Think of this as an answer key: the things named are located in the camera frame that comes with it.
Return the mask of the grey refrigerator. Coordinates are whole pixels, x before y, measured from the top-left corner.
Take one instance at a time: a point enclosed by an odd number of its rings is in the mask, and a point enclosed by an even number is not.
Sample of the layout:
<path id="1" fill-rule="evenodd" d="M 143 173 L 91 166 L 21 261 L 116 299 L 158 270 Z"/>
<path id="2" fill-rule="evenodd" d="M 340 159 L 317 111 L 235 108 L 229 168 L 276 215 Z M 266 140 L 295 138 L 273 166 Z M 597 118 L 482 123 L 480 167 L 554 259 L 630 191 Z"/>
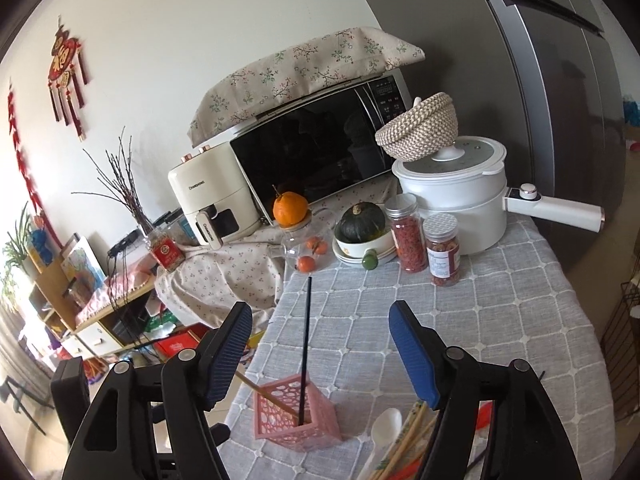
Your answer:
<path id="1" fill-rule="evenodd" d="M 625 177 L 623 99 L 590 0 L 367 0 L 384 32 L 420 47 L 409 92 L 446 92 L 459 130 L 500 141 L 511 184 L 613 218 Z"/>

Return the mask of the goji berry jar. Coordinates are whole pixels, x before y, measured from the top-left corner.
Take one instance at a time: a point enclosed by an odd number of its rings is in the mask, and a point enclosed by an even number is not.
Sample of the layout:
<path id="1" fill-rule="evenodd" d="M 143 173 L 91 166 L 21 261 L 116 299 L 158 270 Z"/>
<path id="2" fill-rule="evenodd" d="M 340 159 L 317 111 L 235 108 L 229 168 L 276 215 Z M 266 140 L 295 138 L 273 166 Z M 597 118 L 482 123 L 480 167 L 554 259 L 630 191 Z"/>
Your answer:
<path id="1" fill-rule="evenodd" d="M 418 273 L 428 266 L 422 221 L 416 196 L 397 194 L 384 204 L 401 267 L 408 273 Z"/>

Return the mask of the red dried fruit jar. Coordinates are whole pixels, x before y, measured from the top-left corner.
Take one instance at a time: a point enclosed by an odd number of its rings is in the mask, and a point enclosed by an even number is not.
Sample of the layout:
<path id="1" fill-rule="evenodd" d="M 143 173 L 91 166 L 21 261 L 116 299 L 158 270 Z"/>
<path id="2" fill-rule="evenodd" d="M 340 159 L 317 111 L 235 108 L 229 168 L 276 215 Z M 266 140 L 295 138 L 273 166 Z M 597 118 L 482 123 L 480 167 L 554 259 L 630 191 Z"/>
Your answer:
<path id="1" fill-rule="evenodd" d="M 453 214 L 431 214 L 423 220 L 423 233 L 433 283 L 453 285 L 460 268 L 457 218 Z"/>

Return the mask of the white ceramic bowl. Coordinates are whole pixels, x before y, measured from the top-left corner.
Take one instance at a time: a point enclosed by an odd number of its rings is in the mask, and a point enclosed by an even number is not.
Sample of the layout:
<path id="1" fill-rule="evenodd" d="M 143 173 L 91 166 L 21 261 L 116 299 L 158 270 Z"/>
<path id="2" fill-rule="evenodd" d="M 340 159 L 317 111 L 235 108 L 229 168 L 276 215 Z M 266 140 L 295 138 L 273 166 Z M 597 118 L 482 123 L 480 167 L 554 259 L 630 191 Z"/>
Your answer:
<path id="1" fill-rule="evenodd" d="M 334 238 L 332 249 L 335 257 L 341 263 L 364 270 L 374 270 L 397 257 L 397 249 L 390 230 L 375 240 L 364 243 L 352 244 Z"/>

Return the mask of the grey checked tablecloth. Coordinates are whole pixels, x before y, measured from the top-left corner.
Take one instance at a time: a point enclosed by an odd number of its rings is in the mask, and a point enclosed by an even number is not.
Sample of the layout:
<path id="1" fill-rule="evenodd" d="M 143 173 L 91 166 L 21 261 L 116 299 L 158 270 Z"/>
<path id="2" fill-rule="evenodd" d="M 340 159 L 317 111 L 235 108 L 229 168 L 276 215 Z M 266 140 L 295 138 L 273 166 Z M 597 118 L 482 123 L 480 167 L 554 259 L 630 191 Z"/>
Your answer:
<path id="1" fill-rule="evenodd" d="M 259 385 L 305 377 L 334 406 L 340 440 L 297 452 L 259 437 L 256 396 L 243 386 L 219 449 L 224 468 L 232 479 L 356 478 L 378 415 L 396 408 L 411 417 L 425 401 L 434 416 L 464 363 L 527 366 L 582 476 L 612 476 L 613 401 L 596 333 L 550 245 L 518 214 L 497 244 L 462 259 L 450 286 L 394 262 L 292 275 L 247 375 Z"/>

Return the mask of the large orange fruit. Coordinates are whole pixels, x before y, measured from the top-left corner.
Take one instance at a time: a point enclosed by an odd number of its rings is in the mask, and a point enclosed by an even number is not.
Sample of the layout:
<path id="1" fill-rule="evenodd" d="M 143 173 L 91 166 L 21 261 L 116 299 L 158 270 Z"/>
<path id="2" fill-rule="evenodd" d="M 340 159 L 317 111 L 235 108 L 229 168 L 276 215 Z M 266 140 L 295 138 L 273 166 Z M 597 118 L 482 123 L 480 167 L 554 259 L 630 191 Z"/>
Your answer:
<path id="1" fill-rule="evenodd" d="M 290 228 L 302 222 L 308 211 L 308 202 L 304 196 L 294 192 L 280 193 L 277 188 L 276 199 L 272 206 L 274 220 L 281 228 Z"/>

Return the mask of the dark green squash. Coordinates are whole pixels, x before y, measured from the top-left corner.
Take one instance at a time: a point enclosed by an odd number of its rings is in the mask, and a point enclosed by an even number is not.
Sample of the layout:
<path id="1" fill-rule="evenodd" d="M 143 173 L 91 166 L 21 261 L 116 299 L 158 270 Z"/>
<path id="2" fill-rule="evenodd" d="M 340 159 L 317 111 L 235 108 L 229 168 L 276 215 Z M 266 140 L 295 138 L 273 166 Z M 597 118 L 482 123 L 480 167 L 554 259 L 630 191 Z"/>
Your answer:
<path id="1" fill-rule="evenodd" d="M 383 234 L 386 217 L 374 203 L 361 202 L 348 208 L 334 228 L 334 235 L 345 243 L 370 242 Z"/>

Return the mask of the white electric cooking pot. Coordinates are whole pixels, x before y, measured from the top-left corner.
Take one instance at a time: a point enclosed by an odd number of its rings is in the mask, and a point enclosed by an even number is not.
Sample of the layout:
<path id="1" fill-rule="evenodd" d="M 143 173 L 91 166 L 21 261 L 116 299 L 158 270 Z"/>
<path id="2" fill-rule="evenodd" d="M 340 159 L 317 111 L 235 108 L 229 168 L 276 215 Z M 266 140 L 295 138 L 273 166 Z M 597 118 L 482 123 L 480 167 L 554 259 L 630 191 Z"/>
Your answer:
<path id="1" fill-rule="evenodd" d="M 482 136 L 460 136 L 454 144 L 415 162 L 393 163 L 401 189 L 416 196 L 424 214 L 452 214 L 458 220 L 463 255 L 484 252 L 506 232 L 506 215 L 600 232 L 604 210 L 596 205 L 541 194 L 533 183 L 511 188 L 506 180 L 506 148 Z"/>

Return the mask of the cream air fryer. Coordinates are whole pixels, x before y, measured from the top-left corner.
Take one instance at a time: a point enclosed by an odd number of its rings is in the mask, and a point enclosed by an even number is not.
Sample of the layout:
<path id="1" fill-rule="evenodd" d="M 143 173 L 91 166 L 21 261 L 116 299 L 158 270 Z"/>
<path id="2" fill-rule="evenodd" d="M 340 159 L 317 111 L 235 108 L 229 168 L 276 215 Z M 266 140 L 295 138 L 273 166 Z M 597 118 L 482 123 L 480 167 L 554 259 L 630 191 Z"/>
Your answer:
<path id="1" fill-rule="evenodd" d="M 229 142 L 183 156 L 168 181 L 201 245 L 217 250 L 259 228 L 260 214 Z"/>

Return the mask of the red Chinese knot ornament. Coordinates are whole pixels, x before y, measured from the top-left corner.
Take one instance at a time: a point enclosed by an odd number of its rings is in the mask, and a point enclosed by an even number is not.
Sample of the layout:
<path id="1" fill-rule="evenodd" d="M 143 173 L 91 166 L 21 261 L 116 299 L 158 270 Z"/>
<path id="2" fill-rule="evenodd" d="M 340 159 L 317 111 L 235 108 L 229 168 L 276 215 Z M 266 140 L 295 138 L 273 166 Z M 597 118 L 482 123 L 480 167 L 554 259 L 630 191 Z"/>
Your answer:
<path id="1" fill-rule="evenodd" d="M 66 126 L 73 126 L 80 142 L 86 140 L 81 111 L 86 105 L 82 89 L 89 82 L 82 43 L 70 34 L 62 18 L 58 19 L 51 48 L 47 83 L 54 119 Z"/>

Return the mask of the bare wooden chopstick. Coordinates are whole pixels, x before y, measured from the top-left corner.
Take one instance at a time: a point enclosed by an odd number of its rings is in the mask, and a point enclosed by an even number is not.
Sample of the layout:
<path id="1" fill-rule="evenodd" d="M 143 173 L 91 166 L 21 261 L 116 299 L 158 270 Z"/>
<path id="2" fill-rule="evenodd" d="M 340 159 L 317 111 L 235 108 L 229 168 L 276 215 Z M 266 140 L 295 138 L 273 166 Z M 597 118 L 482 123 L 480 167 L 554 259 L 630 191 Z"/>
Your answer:
<path id="1" fill-rule="evenodd" d="M 268 400 L 271 404 L 275 405 L 277 408 L 280 408 L 281 411 L 290 414 L 294 419 L 298 419 L 298 413 L 293 410 L 288 404 L 285 404 L 284 402 L 279 400 L 265 388 L 262 388 L 260 385 L 252 382 L 243 373 L 237 370 L 234 373 L 234 376 L 238 378 L 243 384 L 247 385 L 247 387 L 250 387 L 254 392 L 258 394 L 258 396 L 261 396 L 262 398 Z"/>

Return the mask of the red plastic spoon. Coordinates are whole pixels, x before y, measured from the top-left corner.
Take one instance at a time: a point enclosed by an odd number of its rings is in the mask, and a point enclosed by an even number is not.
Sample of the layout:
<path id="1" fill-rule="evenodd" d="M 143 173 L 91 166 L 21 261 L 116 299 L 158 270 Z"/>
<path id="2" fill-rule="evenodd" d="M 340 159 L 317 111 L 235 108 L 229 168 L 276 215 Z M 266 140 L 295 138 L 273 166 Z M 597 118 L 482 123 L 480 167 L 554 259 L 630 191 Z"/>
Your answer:
<path id="1" fill-rule="evenodd" d="M 490 424 L 492 413 L 492 402 L 487 401 L 480 406 L 480 410 L 477 414 L 476 426 L 475 430 L 480 431 L 483 428 L 487 427 Z M 421 463 L 421 457 L 417 457 L 413 462 L 409 465 L 402 468 L 400 471 L 395 472 L 390 476 L 390 480 L 406 480 L 412 479 Z"/>

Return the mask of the pink perforated utensil basket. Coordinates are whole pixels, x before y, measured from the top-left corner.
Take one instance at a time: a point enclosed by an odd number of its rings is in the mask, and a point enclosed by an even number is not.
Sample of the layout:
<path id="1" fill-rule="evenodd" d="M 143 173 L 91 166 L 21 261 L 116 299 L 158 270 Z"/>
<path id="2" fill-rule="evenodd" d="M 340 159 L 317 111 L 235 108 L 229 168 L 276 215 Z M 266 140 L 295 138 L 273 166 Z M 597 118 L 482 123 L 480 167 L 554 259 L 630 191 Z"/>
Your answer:
<path id="1" fill-rule="evenodd" d="M 309 377 L 302 389 L 300 375 L 259 386 L 254 392 L 254 437 L 310 452 L 342 442 L 333 403 Z"/>

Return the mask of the red label spice jar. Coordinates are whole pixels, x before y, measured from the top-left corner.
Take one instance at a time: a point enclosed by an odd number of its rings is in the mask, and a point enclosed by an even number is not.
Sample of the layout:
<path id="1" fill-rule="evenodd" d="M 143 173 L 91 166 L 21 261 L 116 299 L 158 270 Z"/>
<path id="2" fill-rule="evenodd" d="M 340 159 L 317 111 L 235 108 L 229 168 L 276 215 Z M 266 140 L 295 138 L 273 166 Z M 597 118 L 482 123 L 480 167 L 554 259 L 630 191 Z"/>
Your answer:
<path id="1" fill-rule="evenodd" d="M 167 272 L 177 270 L 186 258 L 177 243 L 162 229 L 149 232 L 146 241 L 152 256 Z"/>

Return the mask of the glass jar with oranges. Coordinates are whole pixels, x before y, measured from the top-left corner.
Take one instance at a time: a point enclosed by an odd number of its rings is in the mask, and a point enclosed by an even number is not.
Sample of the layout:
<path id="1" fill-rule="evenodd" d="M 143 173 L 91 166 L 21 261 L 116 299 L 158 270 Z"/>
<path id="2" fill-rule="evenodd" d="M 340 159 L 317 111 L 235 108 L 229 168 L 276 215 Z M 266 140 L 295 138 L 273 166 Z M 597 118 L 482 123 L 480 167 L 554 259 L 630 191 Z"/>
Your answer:
<path id="1" fill-rule="evenodd" d="M 310 212 L 301 224 L 287 228 L 282 237 L 285 261 L 293 270 L 311 274 L 332 261 L 335 214 L 326 208 Z"/>

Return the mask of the white plastic spoon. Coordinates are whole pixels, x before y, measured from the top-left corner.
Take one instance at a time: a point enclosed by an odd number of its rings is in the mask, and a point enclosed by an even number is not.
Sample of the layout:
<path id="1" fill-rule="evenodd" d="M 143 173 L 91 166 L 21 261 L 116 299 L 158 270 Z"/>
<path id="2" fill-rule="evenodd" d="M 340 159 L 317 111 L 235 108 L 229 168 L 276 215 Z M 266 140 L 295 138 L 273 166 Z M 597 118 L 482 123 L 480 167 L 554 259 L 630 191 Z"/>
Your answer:
<path id="1" fill-rule="evenodd" d="M 369 478 L 374 467 L 382 460 L 385 452 L 395 442 L 402 428 L 402 415 L 398 408 L 388 408 L 379 414 L 371 428 L 372 451 L 362 466 L 357 480 Z"/>

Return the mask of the red box on floor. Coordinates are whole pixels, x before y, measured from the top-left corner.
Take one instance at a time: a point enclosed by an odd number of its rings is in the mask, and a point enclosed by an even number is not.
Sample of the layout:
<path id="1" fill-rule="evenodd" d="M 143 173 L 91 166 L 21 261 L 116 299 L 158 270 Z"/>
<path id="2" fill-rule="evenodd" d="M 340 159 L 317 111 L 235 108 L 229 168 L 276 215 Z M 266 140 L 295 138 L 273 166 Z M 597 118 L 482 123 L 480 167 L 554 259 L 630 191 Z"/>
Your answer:
<path id="1" fill-rule="evenodd" d="M 209 331 L 203 324 L 195 324 L 180 328 L 169 336 L 152 343 L 153 349 L 163 359 L 170 359 L 184 349 L 196 349 L 198 344 Z"/>

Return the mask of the cherry print cloth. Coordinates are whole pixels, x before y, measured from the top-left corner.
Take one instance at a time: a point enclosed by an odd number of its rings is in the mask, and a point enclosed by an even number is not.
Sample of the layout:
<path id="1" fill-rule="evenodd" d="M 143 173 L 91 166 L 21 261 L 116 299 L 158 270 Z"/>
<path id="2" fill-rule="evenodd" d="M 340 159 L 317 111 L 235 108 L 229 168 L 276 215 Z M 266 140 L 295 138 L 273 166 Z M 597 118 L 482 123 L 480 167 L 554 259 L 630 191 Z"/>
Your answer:
<path id="1" fill-rule="evenodd" d="M 361 202 L 382 205 L 398 191 L 398 181 L 383 174 L 322 200 L 321 208 L 335 214 L 335 223 Z M 183 249 L 186 258 L 174 272 L 160 270 L 155 280 L 158 299 L 184 326 L 221 326 L 239 301 L 252 309 L 253 330 L 263 330 L 295 272 L 285 261 L 281 245 L 285 230 L 263 226 L 254 234 L 217 250 L 204 246 Z"/>

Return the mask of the paper-wrapped wooden chopsticks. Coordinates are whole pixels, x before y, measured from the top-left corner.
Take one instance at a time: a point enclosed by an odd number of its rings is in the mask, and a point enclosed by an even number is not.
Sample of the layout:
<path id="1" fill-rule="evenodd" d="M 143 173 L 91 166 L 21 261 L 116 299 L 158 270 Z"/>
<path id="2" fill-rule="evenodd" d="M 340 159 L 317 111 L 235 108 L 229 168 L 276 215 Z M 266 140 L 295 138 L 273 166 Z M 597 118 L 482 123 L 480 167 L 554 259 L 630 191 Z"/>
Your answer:
<path id="1" fill-rule="evenodd" d="M 401 459 L 401 455 L 405 453 L 409 444 L 419 434 L 427 412 L 428 404 L 425 401 L 416 401 L 413 404 L 399 436 L 382 458 L 382 462 L 374 468 L 374 471 L 370 474 L 370 479 L 386 479 L 393 472 Z"/>

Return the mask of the vase with dry twigs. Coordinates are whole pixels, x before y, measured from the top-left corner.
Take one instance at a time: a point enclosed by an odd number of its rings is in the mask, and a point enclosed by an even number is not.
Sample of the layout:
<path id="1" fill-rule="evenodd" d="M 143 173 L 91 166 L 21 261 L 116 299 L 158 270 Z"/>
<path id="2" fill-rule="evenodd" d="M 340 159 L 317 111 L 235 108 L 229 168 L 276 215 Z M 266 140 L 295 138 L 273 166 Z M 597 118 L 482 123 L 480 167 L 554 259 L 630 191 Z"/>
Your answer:
<path id="1" fill-rule="evenodd" d="M 107 167 L 103 169 L 96 159 L 84 148 L 82 150 L 96 170 L 96 180 L 105 189 L 105 193 L 74 192 L 74 195 L 98 196 L 119 203 L 134 218 L 143 236 L 149 236 L 154 230 L 152 221 L 144 212 L 138 194 L 134 170 L 132 169 L 132 136 L 126 136 L 126 128 L 117 137 L 116 151 L 104 152 Z"/>

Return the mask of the black microwave oven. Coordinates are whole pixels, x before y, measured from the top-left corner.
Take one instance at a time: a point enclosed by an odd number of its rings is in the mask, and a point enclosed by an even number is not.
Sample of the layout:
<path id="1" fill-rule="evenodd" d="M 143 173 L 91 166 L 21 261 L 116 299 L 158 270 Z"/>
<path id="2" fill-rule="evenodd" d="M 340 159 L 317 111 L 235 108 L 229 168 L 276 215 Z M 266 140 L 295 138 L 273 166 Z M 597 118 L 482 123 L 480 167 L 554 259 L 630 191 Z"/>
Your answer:
<path id="1" fill-rule="evenodd" d="M 318 203 L 390 171 L 375 141 L 382 126 L 407 110 L 401 72 L 340 84 L 273 113 L 231 141 L 256 203 L 269 222 L 279 194 Z"/>

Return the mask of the floral cloth cover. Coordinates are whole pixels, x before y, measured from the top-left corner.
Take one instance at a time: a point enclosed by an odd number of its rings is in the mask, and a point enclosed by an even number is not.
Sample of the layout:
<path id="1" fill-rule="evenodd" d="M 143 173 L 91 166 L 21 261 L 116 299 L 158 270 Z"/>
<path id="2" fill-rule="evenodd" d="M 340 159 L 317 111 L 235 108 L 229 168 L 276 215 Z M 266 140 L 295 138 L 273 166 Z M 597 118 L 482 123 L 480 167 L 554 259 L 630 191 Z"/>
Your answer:
<path id="1" fill-rule="evenodd" d="M 198 146 L 289 102 L 424 60 L 420 47 L 373 27 L 346 28 L 307 40 L 218 81 L 201 100 L 188 136 Z"/>

